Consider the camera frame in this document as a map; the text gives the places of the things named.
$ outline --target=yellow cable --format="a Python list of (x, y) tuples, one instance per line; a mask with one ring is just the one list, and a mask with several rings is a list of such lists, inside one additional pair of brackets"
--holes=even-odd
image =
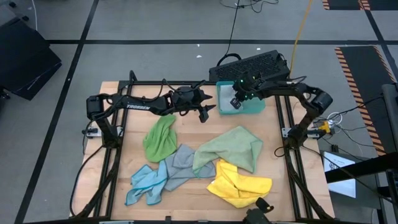
[(292, 53), (292, 61), (290, 62), (290, 73), (289, 73), (289, 78), (290, 78), (290, 74), (293, 72), (294, 54), (296, 53), (297, 42), (298, 42), (299, 39), (300, 39), (301, 31), (303, 31), (303, 27), (304, 27), (304, 24), (305, 24), (305, 20), (307, 19), (308, 13), (310, 12), (310, 9), (311, 9), (311, 4), (312, 4), (312, 0), (309, 0), (307, 9), (305, 10), (305, 14), (304, 14), (303, 21), (301, 22), (300, 29), (298, 30), (298, 34), (297, 34), (296, 40), (295, 40), (295, 42), (294, 42), (293, 53)]

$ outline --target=black floor mat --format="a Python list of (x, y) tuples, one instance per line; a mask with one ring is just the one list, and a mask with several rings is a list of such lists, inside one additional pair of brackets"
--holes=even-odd
[[(337, 47), (335, 51), (358, 105), (380, 96), (381, 86), (395, 81), (377, 47)], [(384, 101), (375, 100), (359, 111), (377, 154), (395, 151)]]
[(398, 10), (398, 0), (322, 0), (327, 10)]

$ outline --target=black metal frame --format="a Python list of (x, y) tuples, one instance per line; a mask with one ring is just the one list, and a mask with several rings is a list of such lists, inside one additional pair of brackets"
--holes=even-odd
[[(171, 85), (191, 85), (193, 83), (197, 83), (197, 82), (193, 82), (193, 81), (170, 81), (169, 82)], [(206, 82), (205, 85), (215, 85), (216, 82)], [(123, 90), (125, 88), (127, 88), (127, 94), (131, 94), (132, 91), (132, 87), (133, 85), (161, 85), (161, 82), (159, 81), (137, 81), (135, 80), (129, 80), (129, 81), (119, 81), (119, 86), (118, 86), (118, 93), (122, 93)], [(284, 97), (285, 100), (285, 105), (286, 105), (286, 109), (287, 109), (287, 116), (288, 116), (288, 120), (289, 120), (289, 126), (292, 127), (294, 125), (294, 119), (293, 119), (293, 112), (292, 112), (292, 107), (290, 104), (290, 100), (288, 96)], [(283, 115), (283, 111), (282, 111), (282, 105), (280, 102), (280, 97), (276, 96), (275, 97), (275, 101), (276, 101), (276, 107), (277, 107), (277, 114), (278, 114), (278, 119), (279, 119), (279, 125), (280, 125), (280, 131), (282, 128), (285, 127), (285, 121), (284, 121), (284, 115)], [(123, 110), (123, 116), (122, 116), (122, 121), (121, 121), (121, 127), (123, 130), (126, 129), (126, 121), (127, 121), (127, 110)], [(112, 125), (116, 125), (118, 123), (118, 113), (115, 113), (111, 124)], [(103, 196), (103, 191), (100, 194), (95, 194), (95, 195), (100, 195), (100, 197), (96, 198), (96, 205), (94, 207), (94, 213), (93, 213), (93, 217), (87, 218), (87, 217), (75, 217), (75, 218), (70, 218), (70, 219), (66, 219), (66, 220), (54, 220), (54, 221), (46, 221), (46, 222), (34, 222), (34, 223), (43, 223), (43, 224), (53, 224), (53, 223), (99, 223), (99, 222), (105, 222), (105, 221), (112, 221), (111, 220), (111, 214), (112, 214), (112, 208), (113, 208), (113, 199), (114, 199), (114, 193), (116, 191), (116, 181), (118, 178), (118, 170), (119, 170), (119, 162), (120, 162), (120, 158), (121, 158), (121, 150), (123, 147), (123, 136), (122, 135), (121, 138), (121, 145), (119, 147), (117, 147), (116, 149), (111, 149), (111, 148), (107, 148), (106, 152), (105, 152), (105, 157), (104, 157), (104, 164), (102, 167), (102, 171), (101, 171), (101, 179), (99, 182), (99, 185), (103, 185), (105, 184), (107, 181), (107, 177), (109, 177), (111, 174), (108, 173), (108, 167), (109, 167), (109, 160), (111, 158), (111, 151), (112, 150), (116, 150), (115, 153), (115, 157), (114, 157), (114, 165), (116, 164), (116, 169), (113, 170), (113, 178), (111, 179), (110, 182), (108, 182), (110, 184), (110, 188), (109, 188), (109, 197), (108, 197), (108, 202), (106, 205), (106, 213), (105, 216), (99, 216), (100, 214), (100, 210), (101, 210), (101, 203), (102, 203), (102, 196)], [(285, 162), (287, 164), (287, 169), (288, 172), (289, 170), (291, 171), (291, 169), (294, 168), (292, 166), (292, 158), (290, 156), (289, 150), (284, 148), (284, 152), (285, 152)], [(301, 158), (301, 154), (300, 151), (294, 150), (294, 156), (295, 156), (295, 160), (297, 163), (297, 177), (292, 177), (291, 175), (289, 175), (289, 185), (290, 185), (290, 193), (292, 196), (292, 203), (293, 203), (293, 210), (294, 210), (294, 216), (295, 216), (295, 221), (296, 222), (300, 222), (300, 223), (346, 223), (346, 224), (355, 224), (353, 222), (343, 222), (343, 221), (339, 221), (339, 220), (325, 220), (325, 219), (313, 219), (313, 215), (312, 215), (312, 208), (310, 206), (309, 201), (314, 201), (314, 198), (309, 194), (309, 192), (303, 192), (303, 201), (304, 201), (304, 205), (305, 205), (305, 214), (306, 214), (306, 218), (301, 217), (301, 213), (300, 213), (300, 207), (299, 207), (299, 199), (297, 197), (297, 189), (296, 189), (296, 185), (298, 185), (298, 187), (303, 191), (307, 191), (307, 184), (305, 181), (305, 173), (304, 173), (304, 168), (303, 168), (303, 163), (302, 163), (302, 158)], [(394, 158), (398, 159), (398, 153), (396, 153), (396, 155), (394, 156), (394, 158), (391, 159), (390, 157), (379, 157), (376, 159), (371, 159), (369, 161), (364, 161), (364, 162), (372, 162), (372, 161), (381, 161), (382, 162), (377, 162), (377, 164), (383, 165), (385, 164), (385, 160), (389, 160), (389, 162)], [(355, 168), (350, 168), (350, 166), (345, 167), (347, 168), (350, 172), (355, 172), (361, 169), (355, 169)], [(334, 181), (339, 181), (346, 178), (345, 173), (341, 173), (341, 171), (339, 172), (339, 170), (333, 170), (333, 171), (329, 171), (326, 173), (326, 179), (328, 180), (328, 182), (334, 182)], [(135, 220), (134, 223), (142, 223), (142, 224), (146, 224), (146, 223), (198, 223), (199, 221), (195, 222), (195, 221), (171, 221), (171, 217), (165, 217), (165, 221), (150, 221), (150, 220)], [(207, 223), (217, 223), (217, 224), (223, 224), (223, 223), (241, 223), (241, 222), (214, 222), (214, 221), (208, 221)]]

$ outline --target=gray cloth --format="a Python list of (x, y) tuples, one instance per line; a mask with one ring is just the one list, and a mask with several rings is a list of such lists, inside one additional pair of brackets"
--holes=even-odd
[[(192, 171), (193, 157), (195, 151), (181, 144), (177, 152), (166, 157), (167, 182), (164, 189), (172, 191), (191, 178), (196, 178)], [(200, 170), (200, 177), (215, 177), (216, 168), (213, 162), (206, 163)]]

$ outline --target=light blue cloth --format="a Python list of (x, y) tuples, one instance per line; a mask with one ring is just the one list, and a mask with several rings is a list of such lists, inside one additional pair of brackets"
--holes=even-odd
[(167, 180), (166, 163), (162, 160), (158, 170), (152, 170), (144, 165), (131, 176), (132, 189), (126, 195), (126, 205), (137, 203), (143, 194), (146, 195), (147, 204), (155, 205), (162, 201), (162, 192)]

